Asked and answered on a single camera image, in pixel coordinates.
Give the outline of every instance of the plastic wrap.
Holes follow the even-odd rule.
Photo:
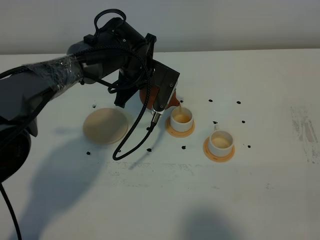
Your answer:
[[[84,77],[80,64],[72,55],[25,66],[47,81],[48,85],[56,92],[53,98],[63,94]]]

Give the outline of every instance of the white ceramic cup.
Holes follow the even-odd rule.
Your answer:
[[[170,125],[177,132],[184,133],[192,128],[194,116],[186,107],[175,107],[170,115]]]
[[[217,157],[225,157],[231,153],[233,146],[234,139],[231,134],[215,125],[208,141],[209,151]]]

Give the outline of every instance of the white table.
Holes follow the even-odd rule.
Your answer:
[[[0,71],[59,56],[2,55]],[[113,108],[115,95],[97,83],[72,87],[40,113],[27,161],[3,184],[24,239],[318,240],[320,50],[154,58],[181,73],[177,96],[194,114],[193,134],[169,135],[168,110],[139,150],[113,161],[117,144],[88,142],[82,124]],[[137,95],[126,104],[131,124],[141,106]],[[143,138],[151,117],[144,114],[122,153]],[[235,139],[226,163],[203,152],[213,121]],[[0,223],[0,239],[15,239],[2,197]]]

